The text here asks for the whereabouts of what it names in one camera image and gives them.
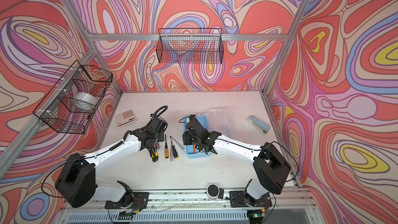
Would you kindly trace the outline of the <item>clear toolbox lid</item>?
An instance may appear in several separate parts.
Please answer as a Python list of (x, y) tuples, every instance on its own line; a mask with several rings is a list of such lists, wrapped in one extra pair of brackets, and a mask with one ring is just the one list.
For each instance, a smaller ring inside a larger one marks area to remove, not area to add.
[(217, 131), (228, 138), (238, 140), (239, 135), (229, 108), (217, 108), (197, 115), (197, 120), (207, 131)]

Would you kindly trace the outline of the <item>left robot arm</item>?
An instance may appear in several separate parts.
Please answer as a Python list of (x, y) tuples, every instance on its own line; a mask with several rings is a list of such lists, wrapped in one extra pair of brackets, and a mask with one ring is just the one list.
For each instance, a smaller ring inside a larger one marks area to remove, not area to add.
[(73, 208), (92, 201), (104, 201), (107, 209), (129, 209), (133, 207), (133, 190), (124, 182), (105, 183), (97, 177), (121, 159), (142, 150), (148, 150), (152, 162), (159, 159), (156, 143), (164, 138), (168, 127), (161, 115), (168, 109), (162, 106), (150, 116), (142, 128), (126, 131), (123, 138), (103, 149), (80, 155), (72, 154), (55, 182), (56, 190)]

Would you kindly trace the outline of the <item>yellow black utility knife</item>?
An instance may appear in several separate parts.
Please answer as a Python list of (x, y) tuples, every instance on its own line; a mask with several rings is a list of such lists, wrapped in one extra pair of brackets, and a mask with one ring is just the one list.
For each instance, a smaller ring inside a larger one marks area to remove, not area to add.
[(159, 159), (159, 156), (158, 156), (157, 151), (155, 150), (155, 148), (153, 146), (151, 146), (151, 147), (148, 148), (148, 151), (149, 151), (149, 154), (150, 154), (152, 162), (157, 162), (158, 159)]

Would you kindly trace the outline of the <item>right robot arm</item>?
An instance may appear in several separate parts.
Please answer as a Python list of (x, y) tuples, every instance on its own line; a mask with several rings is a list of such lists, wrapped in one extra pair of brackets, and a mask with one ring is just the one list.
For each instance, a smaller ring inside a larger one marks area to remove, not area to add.
[(221, 154), (253, 165), (257, 178), (252, 179), (246, 195), (253, 200), (267, 193), (279, 195), (291, 171), (291, 165), (273, 143), (262, 146), (233, 140), (220, 132), (205, 129), (195, 115), (188, 117), (183, 134), (185, 145), (194, 145), (205, 153)]

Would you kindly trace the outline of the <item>light blue plastic toolbox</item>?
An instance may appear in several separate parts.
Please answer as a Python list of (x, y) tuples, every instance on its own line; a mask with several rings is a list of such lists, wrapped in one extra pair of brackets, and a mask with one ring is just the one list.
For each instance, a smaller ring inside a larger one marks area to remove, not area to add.
[[(206, 129), (209, 130), (209, 125), (208, 125), (208, 120), (207, 117), (204, 114), (201, 115), (196, 115), (198, 122)], [(196, 159), (196, 158), (202, 158), (202, 157), (209, 157), (211, 156), (211, 152), (205, 153), (205, 151), (200, 151), (195, 147), (194, 144), (188, 144), (186, 141), (185, 134), (188, 131), (186, 128), (186, 125), (189, 121), (189, 118), (186, 117), (182, 122), (183, 122), (183, 144), (185, 145), (185, 153), (188, 158), (190, 159)]]

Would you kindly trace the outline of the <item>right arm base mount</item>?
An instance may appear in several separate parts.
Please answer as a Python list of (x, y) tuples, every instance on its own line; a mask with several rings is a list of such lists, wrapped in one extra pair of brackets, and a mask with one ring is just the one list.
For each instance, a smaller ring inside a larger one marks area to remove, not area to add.
[(229, 197), (226, 197), (226, 199), (230, 201), (232, 208), (261, 207), (268, 209), (272, 206), (269, 193), (264, 194), (259, 199), (254, 199), (245, 191), (230, 191)]

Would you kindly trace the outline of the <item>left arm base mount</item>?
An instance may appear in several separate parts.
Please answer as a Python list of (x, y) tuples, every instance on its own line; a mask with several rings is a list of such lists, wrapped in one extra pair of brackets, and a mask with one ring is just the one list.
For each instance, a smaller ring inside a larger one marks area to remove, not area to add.
[(147, 207), (148, 199), (149, 192), (127, 192), (118, 202), (106, 201), (105, 209), (132, 209), (141, 211)]

